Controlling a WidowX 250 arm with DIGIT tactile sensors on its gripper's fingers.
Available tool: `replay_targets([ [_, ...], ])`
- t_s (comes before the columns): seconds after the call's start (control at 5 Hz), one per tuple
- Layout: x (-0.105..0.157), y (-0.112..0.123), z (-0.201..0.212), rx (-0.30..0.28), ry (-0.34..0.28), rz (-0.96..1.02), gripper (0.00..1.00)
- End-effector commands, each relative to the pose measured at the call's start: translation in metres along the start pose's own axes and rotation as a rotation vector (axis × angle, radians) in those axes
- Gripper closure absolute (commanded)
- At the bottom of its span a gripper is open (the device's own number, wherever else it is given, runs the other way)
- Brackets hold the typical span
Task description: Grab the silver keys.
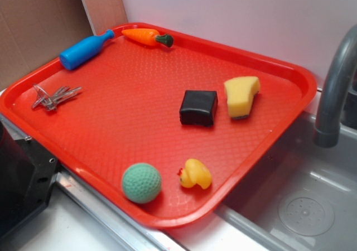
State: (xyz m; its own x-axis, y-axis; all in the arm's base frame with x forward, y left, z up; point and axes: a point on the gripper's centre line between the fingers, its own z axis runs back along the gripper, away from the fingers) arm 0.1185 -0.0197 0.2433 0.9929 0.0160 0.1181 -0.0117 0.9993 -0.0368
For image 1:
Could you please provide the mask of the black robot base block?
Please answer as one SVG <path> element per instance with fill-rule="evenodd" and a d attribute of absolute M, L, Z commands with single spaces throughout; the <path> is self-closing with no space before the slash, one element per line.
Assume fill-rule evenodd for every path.
<path fill-rule="evenodd" d="M 1 239 L 47 208 L 59 162 L 34 139 L 13 139 L 1 124 Z"/>

